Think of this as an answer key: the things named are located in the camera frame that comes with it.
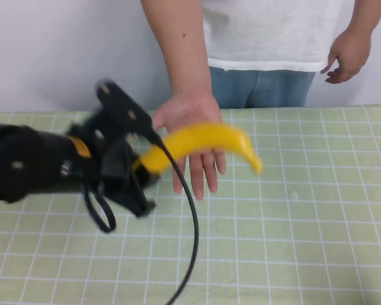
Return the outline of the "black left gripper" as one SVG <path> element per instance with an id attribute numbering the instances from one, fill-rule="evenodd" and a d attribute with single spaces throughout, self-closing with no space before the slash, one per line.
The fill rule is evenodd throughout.
<path id="1" fill-rule="evenodd" d="M 94 135 L 93 140 L 100 157 L 98 176 L 91 186 L 95 199 L 100 205 L 110 201 L 124 205 L 136 218 L 148 216 L 156 204 L 147 199 L 145 190 L 157 182 L 159 174 L 140 162 L 126 137 L 110 141 Z"/>

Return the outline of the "person's right hand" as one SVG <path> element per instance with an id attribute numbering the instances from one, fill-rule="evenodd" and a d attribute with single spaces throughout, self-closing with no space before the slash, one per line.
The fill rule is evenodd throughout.
<path id="1" fill-rule="evenodd" d="M 168 133 L 200 122 L 221 122 L 222 113 L 211 93 L 178 93 L 162 104 L 152 117 L 154 128 Z M 204 182 L 210 192 L 218 189 L 218 174 L 226 172 L 225 151 L 214 148 L 197 151 L 177 160 L 181 173 L 189 165 L 191 186 L 197 200 L 204 198 Z"/>

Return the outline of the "person's left hand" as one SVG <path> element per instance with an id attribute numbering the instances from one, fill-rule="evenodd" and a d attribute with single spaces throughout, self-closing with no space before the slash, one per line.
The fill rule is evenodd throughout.
<path id="1" fill-rule="evenodd" d="M 371 34 L 355 29 L 344 30 L 333 42 L 328 63 L 321 70 L 329 84 L 340 84 L 352 79 L 363 68 L 371 50 Z"/>

